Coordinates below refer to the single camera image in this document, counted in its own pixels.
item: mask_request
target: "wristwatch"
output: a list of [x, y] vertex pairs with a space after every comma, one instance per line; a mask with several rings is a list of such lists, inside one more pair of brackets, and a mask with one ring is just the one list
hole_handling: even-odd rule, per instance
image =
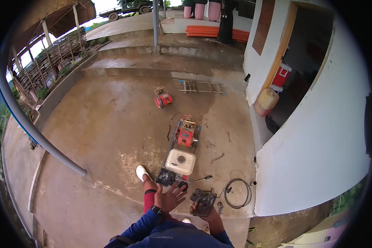
[[161, 208], [157, 207], [157, 206], [151, 206], [150, 207], [151, 210], [153, 210], [153, 212], [155, 212], [156, 214], [161, 214], [162, 211], [161, 211]]

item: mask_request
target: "tree trunk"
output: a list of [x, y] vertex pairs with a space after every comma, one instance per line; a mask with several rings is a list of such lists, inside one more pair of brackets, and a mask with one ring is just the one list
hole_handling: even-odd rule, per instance
[[233, 41], [233, 9], [232, 0], [222, 0], [221, 23], [217, 41], [223, 44], [234, 45]]

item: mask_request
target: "door frame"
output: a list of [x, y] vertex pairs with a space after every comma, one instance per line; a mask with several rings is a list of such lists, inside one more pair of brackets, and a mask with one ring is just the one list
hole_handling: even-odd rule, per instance
[[278, 47], [276, 57], [274, 58], [274, 62], [270, 68], [270, 71], [268, 72], [265, 82], [262, 85], [262, 88], [258, 94], [258, 97], [260, 96], [260, 94], [262, 93], [264, 89], [267, 89], [270, 87], [278, 71], [278, 68], [281, 65], [281, 62], [283, 61], [283, 57], [285, 55], [289, 41], [291, 39], [291, 34], [293, 31], [293, 25], [295, 24], [297, 12], [298, 12], [298, 6], [294, 2], [291, 1], [290, 6], [289, 6], [289, 11], [288, 11], [288, 16], [285, 22], [285, 28], [281, 36], [281, 39], [280, 39], [280, 46]]
[[[293, 31], [293, 26], [295, 25], [295, 19], [296, 19], [296, 14], [298, 12], [298, 6], [300, 6], [300, 7], [306, 7], [306, 8], [319, 9], [321, 11], [326, 11], [326, 12], [331, 12], [332, 15], [334, 16], [334, 13], [331, 10], [329, 10], [328, 8], [325, 8], [323, 6], [319, 6], [319, 5], [315, 5], [315, 4], [309, 4], [309, 3], [304, 3], [304, 2], [293, 2], [293, 1], [290, 2], [288, 16], [287, 16], [286, 23], [285, 23], [285, 28], [284, 28], [283, 34], [282, 34], [282, 36], [280, 38], [280, 45], [278, 47], [278, 51], [277, 51], [276, 57], [274, 58], [274, 62], [272, 64], [271, 68], [270, 68], [270, 71], [268, 72], [268, 75], [266, 77], [265, 82], [262, 85], [262, 88], [261, 88], [261, 90], [260, 90], [260, 92], [258, 94], [258, 97], [260, 96], [260, 94], [262, 93], [262, 91], [264, 89], [267, 89], [267, 88], [269, 88], [271, 86], [271, 84], [272, 84], [272, 82], [274, 80], [274, 77], [276, 76], [276, 73], [278, 71], [278, 68], [280, 67], [281, 62], [283, 61], [283, 57], [285, 55], [285, 52], [287, 50], [289, 41], [291, 39], [291, 35], [292, 35], [292, 31]], [[321, 72], [322, 72], [322, 70], [324, 68], [325, 63], [327, 62], [328, 54], [329, 54], [329, 52], [331, 50], [332, 43], [333, 43], [334, 33], [335, 33], [335, 18], [333, 18], [332, 34], [331, 34], [331, 38], [330, 38], [330, 41], [329, 41], [329, 44], [328, 44], [327, 51], [325, 53], [325, 57], [324, 57], [324, 59], [323, 59], [323, 61], [321, 63], [320, 69], [318, 70], [318, 73], [315, 76], [314, 81], [311, 84], [309, 90], [317, 82], [317, 79], [320, 76], [320, 74], [321, 74]]]

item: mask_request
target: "red cooler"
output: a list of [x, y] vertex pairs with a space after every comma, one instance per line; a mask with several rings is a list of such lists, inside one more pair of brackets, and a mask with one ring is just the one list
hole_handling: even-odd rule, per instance
[[282, 87], [291, 71], [292, 68], [289, 65], [281, 63], [281, 66], [278, 68], [277, 74], [274, 77], [273, 84]]

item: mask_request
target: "metal ladder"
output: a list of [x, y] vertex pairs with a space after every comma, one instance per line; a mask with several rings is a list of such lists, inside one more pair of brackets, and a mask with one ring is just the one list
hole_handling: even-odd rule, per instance
[[[188, 80], [179, 80], [179, 82], [183, 82], [183, 91], [185, 94], [187, 92], [204, 92], [204, 93], [219, 93], [219, 94], [225, 94], [226, 92], [221, 91], [221, 83], [219, 82], [203, 82], [203, 81], [188, 81]], [[208, 84], [209, 91], [199, 91], [197, 89], [197, 84]], [[218, 91], [213, 90], [213, 85], [215, 85], [218, 88]]]

